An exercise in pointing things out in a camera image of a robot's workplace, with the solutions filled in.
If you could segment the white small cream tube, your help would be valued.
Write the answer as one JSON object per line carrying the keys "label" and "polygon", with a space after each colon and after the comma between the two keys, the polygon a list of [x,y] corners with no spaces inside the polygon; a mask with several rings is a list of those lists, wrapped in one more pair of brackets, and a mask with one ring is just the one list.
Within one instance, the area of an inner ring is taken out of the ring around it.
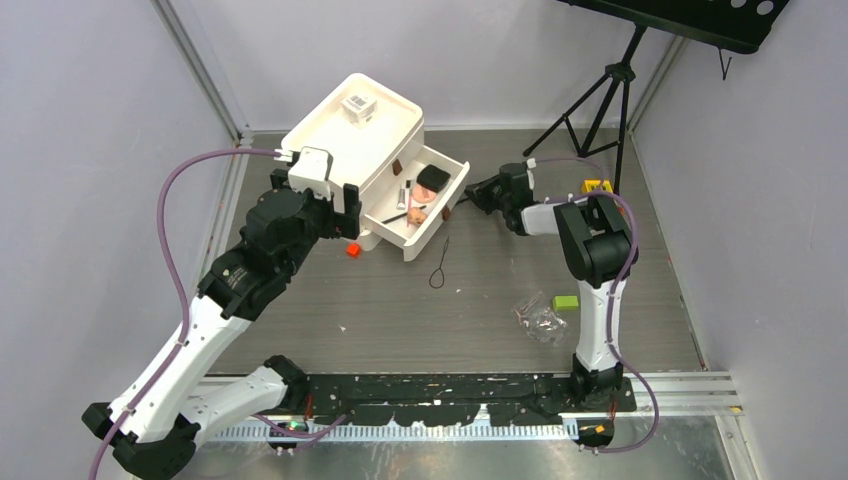
{"label": "white small cream tube", "polygon": [[405,211],[407,208],[407,195],[408,188],[406,186],[402,186],[399,188],[398,192],[398,202],[396,204],[396,208],[400,211]]}

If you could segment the black compact case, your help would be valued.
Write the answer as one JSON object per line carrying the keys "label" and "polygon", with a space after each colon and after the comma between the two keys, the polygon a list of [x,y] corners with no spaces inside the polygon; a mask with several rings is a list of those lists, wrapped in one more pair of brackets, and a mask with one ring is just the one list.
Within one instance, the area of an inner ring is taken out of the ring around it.
{"label": "black compact case", "polygon": [[433,164],[424,167],[416,177],[418,185],[434,193],[440,193],[450,180],[451,174],[448,171]]}

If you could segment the pink powder puff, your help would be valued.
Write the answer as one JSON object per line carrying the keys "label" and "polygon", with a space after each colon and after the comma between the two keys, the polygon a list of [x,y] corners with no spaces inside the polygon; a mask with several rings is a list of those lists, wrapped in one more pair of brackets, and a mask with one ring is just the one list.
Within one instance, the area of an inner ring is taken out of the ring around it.
{"label": "pink powder puff", "polygon": [[420,184],[416,184],[411,193],[412,199],[420,204],[432,203],[438,196],[437,192],[429,190]]}

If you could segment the white drawer organizer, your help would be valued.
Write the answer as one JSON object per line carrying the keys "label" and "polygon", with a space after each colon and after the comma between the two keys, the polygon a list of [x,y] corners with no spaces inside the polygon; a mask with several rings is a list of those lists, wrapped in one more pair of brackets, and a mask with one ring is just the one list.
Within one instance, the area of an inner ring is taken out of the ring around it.
{"label": "white drawer organizer", "polygon": [[[342,113],[341,102],[351,94],[370,95],[378,101],[373,120],[362,128]],[[423,111],[417,104],[362,73],[353,73],[283,137],[279,148],[327,150],[333,157],[329,183],[337,212],[343,207],[343,185],[359,187],[361,230],[354,243],[371,250],[386,240],[402,250],[404,261],[411,262],[455,207],[471,170],[469,163],[427,146],[423,124]],[[451,180],[432,203],[413,200],[414,206],[427,206],[427,220],[409,227],[405,218],[381,223],[406,211],[396,208],[399,188],[406,180],[412,180],[414,187],[418,173],[430,164],[448,171]]]}

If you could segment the black hair loop tool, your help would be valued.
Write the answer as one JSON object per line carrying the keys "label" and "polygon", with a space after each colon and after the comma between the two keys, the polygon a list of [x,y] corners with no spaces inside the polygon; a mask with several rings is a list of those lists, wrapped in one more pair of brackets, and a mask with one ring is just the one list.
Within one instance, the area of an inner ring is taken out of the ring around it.
{"label": "black hair loop tool", "polygon": [[445,285],[444,264],[445,264],[446,255],[447,255],[448,250],[449,250],[449,246],[450,246],[450,237],[447,237],[444,241],[444,244],[443,244],[443,247],[442,247],[442,250],[441,250],[439,263],[428,278],[428,285],[432,289],[440,289]]}

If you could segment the white barcode box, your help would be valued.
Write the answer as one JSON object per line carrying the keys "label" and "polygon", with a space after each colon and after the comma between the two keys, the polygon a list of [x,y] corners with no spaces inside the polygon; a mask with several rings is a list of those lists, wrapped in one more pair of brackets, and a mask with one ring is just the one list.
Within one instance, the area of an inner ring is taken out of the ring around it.
{"label": "white barcode box", "polygon": [[341,105],[344,117],[351,124],[362,128],[373,120],[378,101],[370,95],[351,94],[342,100]]}

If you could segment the beige makeup sponge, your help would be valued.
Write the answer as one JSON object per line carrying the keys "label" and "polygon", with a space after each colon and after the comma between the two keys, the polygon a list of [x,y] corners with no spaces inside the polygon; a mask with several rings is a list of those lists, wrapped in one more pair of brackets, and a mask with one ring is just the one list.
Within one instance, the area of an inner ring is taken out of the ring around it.
{"label": "beige makeup sponge", "polygon": [[406,214],[407,222],[414,226],[421,226],[427,217],[427,213],[420,207],[411,207]]}

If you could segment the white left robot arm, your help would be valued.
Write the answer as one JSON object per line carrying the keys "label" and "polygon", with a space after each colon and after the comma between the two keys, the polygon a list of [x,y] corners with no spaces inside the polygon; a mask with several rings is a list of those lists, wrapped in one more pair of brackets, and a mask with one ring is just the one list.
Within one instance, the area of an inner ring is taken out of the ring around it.
{"label": "white left robot arm", "polygon": [[291,283],[321,239],[351,239],[359,230],[362,202],[352,184],[334,208],[312,188],[295,189],[286,172],[246,215],[240,241],[219,256],[196,295],[183,302],[183,318],[169,342],[118,398],[91,404],[82,421],[125,471],[140,479],[172,479],[209,437],[241,419],[270,409],[300,411],[309,376],[283,355],[202,399],[194,387],[228,346]]}

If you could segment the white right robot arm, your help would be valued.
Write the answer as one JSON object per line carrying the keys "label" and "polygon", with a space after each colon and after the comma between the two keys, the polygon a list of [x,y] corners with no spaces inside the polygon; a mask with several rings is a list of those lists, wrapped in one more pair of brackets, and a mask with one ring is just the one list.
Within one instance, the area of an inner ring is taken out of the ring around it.
{"label": "white right robot arm", "polygon": [[620,301],[638,257],[634,216],[618,195],[604,188],[538,201],[534,168],[532,161],[505,164],[496,175],[466,187],[465,194],[483,212],[500,213],[519,236],[558,236],[579,288],[580,332],[570,396],[580,408],[596,410],[623,385]]}

